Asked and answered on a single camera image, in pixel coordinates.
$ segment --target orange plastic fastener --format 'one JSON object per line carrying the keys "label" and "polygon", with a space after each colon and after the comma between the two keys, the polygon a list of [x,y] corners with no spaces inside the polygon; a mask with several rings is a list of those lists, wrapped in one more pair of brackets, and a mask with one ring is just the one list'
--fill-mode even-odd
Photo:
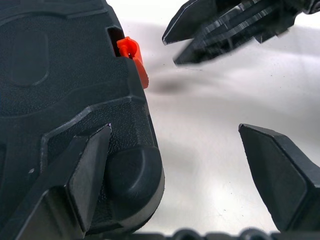
{"label": "orange plastic fastener", "polygon": [[149,85],[149,78],[145,70],[144,63],[142,62],[139,44],[128,36],[117,41],[116,44],[121,56],[130,58],[134,61],[142,87],[143,89],[146,89]]}

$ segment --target white surface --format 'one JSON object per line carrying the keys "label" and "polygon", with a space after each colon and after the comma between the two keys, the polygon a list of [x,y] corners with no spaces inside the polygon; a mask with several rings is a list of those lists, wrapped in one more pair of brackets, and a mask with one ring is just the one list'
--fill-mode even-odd
{"label": "white surface", "polygon": [[320,165],[320,15],[301,15],[290,32],[229,56],[177,68],[185,43],[161,38],[185,0],[109,0],[141,47],[145,91],[165,171],[165,192],[143,232],[238,234],[276,227],[252,180],[240,123],[289,136]]}

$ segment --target textured rubber surface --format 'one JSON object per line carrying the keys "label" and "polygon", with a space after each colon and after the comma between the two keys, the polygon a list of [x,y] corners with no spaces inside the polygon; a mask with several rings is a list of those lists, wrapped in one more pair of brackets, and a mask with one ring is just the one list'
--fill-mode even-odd
{"label": "textured rubber surface", "polygon": [[134,229],[158,207],[161,157],[136,66],[115,48],[123,37],[103,0],[0,0],[0,229],[73,136],[108,123],[110,176],[89,233]]}

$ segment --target white background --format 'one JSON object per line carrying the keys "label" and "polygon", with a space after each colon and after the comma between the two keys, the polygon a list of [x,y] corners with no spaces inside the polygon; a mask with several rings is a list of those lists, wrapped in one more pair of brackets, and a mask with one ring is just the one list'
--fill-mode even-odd
{"label": "white background", "polygon": [[300,15],[280,38],[178,68],[172,58],[186,43],[163,46],[162,35],[185,0],[107,2],[140,45],[165,171],[162,202],[140,231],[277,230],[252,180],[238,125],[283,133],[320,166],[320,13]]}

